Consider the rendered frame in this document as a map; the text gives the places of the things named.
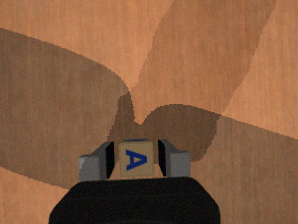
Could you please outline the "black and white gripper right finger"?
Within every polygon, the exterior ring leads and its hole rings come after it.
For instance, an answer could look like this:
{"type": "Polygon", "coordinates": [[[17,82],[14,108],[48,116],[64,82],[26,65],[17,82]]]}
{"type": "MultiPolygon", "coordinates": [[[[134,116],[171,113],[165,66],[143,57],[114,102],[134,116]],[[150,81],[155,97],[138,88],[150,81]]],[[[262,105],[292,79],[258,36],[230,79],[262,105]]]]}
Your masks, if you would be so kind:
{"type": "Polygon", "coordinates": [[[164,177],[191,177],[190,153],[179,151],[167,139],[158,140],[159,166],[164,177]]]}

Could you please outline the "tan block with blue letter a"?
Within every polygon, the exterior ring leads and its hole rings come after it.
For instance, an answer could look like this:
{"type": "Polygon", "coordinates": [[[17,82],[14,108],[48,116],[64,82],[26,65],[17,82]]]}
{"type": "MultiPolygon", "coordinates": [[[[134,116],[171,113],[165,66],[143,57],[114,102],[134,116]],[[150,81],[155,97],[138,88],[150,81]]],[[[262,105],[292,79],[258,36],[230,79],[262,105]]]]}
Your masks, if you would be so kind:
{"type": "Polygon", "coordinates": [[[121,177],[153,176],[154,153],[150,138],[122,139],[119,143],[121,177]]]}

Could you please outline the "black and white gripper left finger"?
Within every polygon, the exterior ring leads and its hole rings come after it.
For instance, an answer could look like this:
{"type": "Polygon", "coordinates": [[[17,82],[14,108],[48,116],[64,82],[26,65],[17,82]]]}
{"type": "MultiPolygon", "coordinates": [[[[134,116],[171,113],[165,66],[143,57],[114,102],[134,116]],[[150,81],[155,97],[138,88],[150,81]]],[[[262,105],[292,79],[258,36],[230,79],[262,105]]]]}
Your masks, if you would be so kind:
{"type": "Polygon", "coordinates": [[[109,179],[115,167],[114,142],[104,142],[91,154],[81,155],[79,182],[109,179]]]}

